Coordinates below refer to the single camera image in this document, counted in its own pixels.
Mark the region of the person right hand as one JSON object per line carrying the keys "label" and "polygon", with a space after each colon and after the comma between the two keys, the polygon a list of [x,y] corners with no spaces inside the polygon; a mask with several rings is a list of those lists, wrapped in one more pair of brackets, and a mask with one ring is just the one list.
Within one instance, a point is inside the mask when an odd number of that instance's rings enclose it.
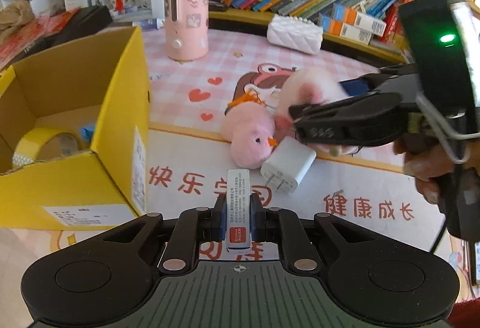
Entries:
{"label": "person right hand", "polygon": [[438,204],[441,189],[434,179],[454,170],[454,164],[447,156],[443,147],[437,145],[418,155],[408,151],[402,140],[394,141],[394,153],[404,155],[403,173],[415,179],[416,190],[429,204]]}

